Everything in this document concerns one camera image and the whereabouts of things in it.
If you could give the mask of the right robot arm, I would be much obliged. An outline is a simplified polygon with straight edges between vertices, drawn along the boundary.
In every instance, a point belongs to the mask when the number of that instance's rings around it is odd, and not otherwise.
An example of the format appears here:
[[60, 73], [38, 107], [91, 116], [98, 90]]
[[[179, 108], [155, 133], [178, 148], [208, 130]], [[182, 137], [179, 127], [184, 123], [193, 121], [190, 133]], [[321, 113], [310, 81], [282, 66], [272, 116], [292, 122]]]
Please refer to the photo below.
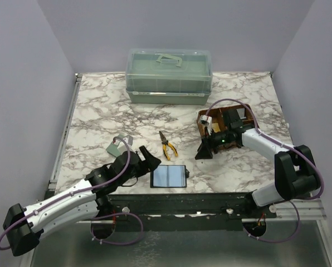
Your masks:
[[196, 160], [212, 159], [220, 150], [247, 147], [274, 165], [273, 183], [246, 195], [244, 211], [247, 216], [256, 218], [264, 212], [264, 206], [299, 199], [320, 188], [321, 181], [307, 146], [294, 147], [263, 134], [254, 119], [241, 118], [236, 109], [219, 109], [218, 113], [223, 121], [219, 131], [213, 129], [210, 115], [205, 111], [198, 114], [201, 144]]

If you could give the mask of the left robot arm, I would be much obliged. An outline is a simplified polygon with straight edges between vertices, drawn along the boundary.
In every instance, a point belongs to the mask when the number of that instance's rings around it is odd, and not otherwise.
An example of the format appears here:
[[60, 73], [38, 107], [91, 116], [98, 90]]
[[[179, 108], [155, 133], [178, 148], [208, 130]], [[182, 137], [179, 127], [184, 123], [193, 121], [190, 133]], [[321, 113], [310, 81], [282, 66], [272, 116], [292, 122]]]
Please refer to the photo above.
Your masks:
[[108, 195], [132, 178], [154, 171], [161, 160], [145, 146], [139, 152], [125, 151], [114, 162], [92, 170], [69, 189], [44, 201], [23, 207], [11, 206], [3, 223], [3, 234], [13, 256], [21, 256], [39, 243], [43, 235], [75, 221], [107, 219], [111, 214]]

